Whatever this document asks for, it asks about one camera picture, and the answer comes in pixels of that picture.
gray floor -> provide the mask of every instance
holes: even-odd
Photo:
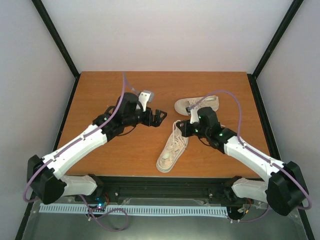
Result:
[[[83,214],[38,213],[35,204],[24,240],[304,240],[307,239],[298,217],[284,217],[269,211],[252,223],[233,223],[216,217],[130,216],[129,226],[121,232],[108,232]],[[245,219],[264,210],[252,207]],[[111,215],[101,220],[109,227],[121,227],[124,216]]]

brown table surface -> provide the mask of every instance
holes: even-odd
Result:
[[[187,149],[169,173],[161,173],[156,168],[173,122],[189,118],[175,111],[175,102],[182,98],[201,97],[214,90],[230,91],[239,99],[241,136],[257,149],[269,153],[245,72],[127,72],[126,76],[137,90],[155,93],[148,106],[167,112],[166,119],[160,127],[138,125],[130,134],[115,137],[81,159],[68,171],[69,175],[257,177],[241,162],[203,145],[195,136],[189,138]],[[115,105],[121,89],[121,72],[82,72],[59,147],[83,132],[108,106]],[[236,102],[225,93],[218,97],[219,121],[236,132],[239,116]]]

gray wall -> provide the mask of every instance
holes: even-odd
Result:
[[[74,78],[30,0],[0,0],[0,234],[24,215],[27,161],[54,145]]]
[[[320,239],[320,1],[306,0],[265,66],[258,85],[285,162],[300,165]]]
[[[292,0],[43,0],[79,71],[248,71]]]

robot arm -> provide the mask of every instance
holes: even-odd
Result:
[[[222,128],[217,114],[210,107],[191,110],[190,120],[177,122],[183,137],[197,136],[205,138],[208,145],[227,154],[256,172],[263,181],[248,180],[241,177],[232,178],[231,190],[226,191],[227,199],[250,198],[266,202],[280,215],[288,215],[305,199],[298,187],[277,167],[287,171],[306,190],[301,170],[294,162],[284,163],[276,160],[237,137],[237,133],[229,128]]]
[[[41,166],[47,164],[30,184],[42,202],[50,204],[69,195],[101,195],[102,183],[95,175],[66,176],[66,172],[88,153],[122,134],[125,127],[135,127],[137,124],[160,126],[167,113],[156,110],[153,114],[151,108],[147,107],[153,97],[154,94],[146,90],[139,97],[126,92],[118,111],[107,124],[103,125],[110,118],[114,106],[109,107],[84,132],[58,150],[42,158],[37,155],[31,157],[28,161],[27,181]]]

beige shoe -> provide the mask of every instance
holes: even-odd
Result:
[[[192,106],[193,104],[196,104],[202,97],[192,97],[192,98],[183,98],[175,102],[174,109],[177,113],[188,116],[187,107]],[[211,107],[214,111],[217,111],[219,108],[219,99],[217,96],[208,96],[206,99],[204,99],[202,102],[200,102],[198,105],[198,108],[204,108],[204,107]]]
[[[189,138],[183,137],[177,128],[175,121],[172,125],[172,133],[165,144],[165,147],[156,161],[156,168],[162,173],[168,173],[176,164],[178,158],[186,150]]]

